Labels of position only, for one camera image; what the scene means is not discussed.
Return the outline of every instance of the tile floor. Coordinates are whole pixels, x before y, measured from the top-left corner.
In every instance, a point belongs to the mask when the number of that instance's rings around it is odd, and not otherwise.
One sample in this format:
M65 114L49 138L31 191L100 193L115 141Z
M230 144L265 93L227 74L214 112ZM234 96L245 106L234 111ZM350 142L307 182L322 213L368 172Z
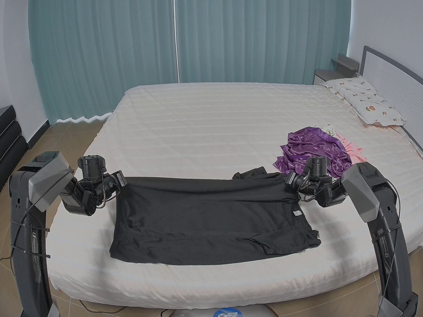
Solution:
M57 123L50 127L37 142L35 147L27 151L17 169L31 158L44 151L61 151L72 168L77 167L77 159L96 137L103 122L92 123ZM60 201L57 199L47 212L47 226L50 227ZM10 254L10 199L8 185L0 193L0 258ZM0 317L19 316L21 305L16 282L8 261L0 263ZM413 291L423 297L423 251L418 248L410 254ZM357 317L376 315L377 297L380 290L378 272L350 283L342 288L322 293L313 297L272 303L269 306L279 316L291 317ZM88 308L97 311L110 311L108 314L93 314L86 311L78 300L72 299L63 292L52 288L52 295L57 301L61 317L120 316L120 317L159 317L161 310L145 308L126 308L113 314L119 307L86 302ZM417 316L423 317L423 303Z

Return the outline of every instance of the white bed sheet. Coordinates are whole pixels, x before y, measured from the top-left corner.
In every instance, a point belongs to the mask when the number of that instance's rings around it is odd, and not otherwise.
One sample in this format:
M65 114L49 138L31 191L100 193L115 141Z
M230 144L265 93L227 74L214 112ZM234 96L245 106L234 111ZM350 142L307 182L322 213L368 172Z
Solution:
M423 160L400 132L363 125L323 86L194 83L134 87L86 154L125 176L230 179L281 154L287 135L333 123L397 187L409 252L423 241ZM253 262L174 266L112 259L115 202L92 217L60 206L47 238L50 279L75 299L151 308L212 308L297 299L338 288L377 269L367 225L349 198L302 208L322 244Z

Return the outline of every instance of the pile of clothes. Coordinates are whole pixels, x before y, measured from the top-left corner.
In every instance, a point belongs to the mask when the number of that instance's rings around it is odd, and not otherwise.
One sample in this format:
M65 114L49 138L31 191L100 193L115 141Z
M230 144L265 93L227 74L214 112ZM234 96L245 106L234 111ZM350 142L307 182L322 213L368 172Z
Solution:
M336 134L332 124L289 133L288 143L281 148L283 156L279 156L273 165L286 175L291 171L302 174L309 157L328 157L327 171L335 178L341 177L353 164L367 161L362 155L362 148Z

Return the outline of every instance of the gray nightstand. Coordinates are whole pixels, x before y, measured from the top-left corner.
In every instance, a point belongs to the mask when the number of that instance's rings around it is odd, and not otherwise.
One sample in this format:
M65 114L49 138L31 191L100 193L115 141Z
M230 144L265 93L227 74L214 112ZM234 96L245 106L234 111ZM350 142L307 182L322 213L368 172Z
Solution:
M358 72L358 62L353 59L338 54L337 59L331 59L331 63L335 66L334 71L327 69L316 69L314 71L314 85L334 79L344 79L346 77L356 77Z

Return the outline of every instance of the purple clothing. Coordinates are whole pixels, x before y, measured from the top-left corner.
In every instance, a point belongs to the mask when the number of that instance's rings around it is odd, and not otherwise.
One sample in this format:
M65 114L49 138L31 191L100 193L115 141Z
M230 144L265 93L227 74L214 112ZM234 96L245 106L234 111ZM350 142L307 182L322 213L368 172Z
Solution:
M352 166L351 158L341 141L320 128L306 127L289 133L288 143L280 147L283 156L279 156L273 165L286 175L291 171L302 174L309 157L327 156L327 171L333 177L341 177Z

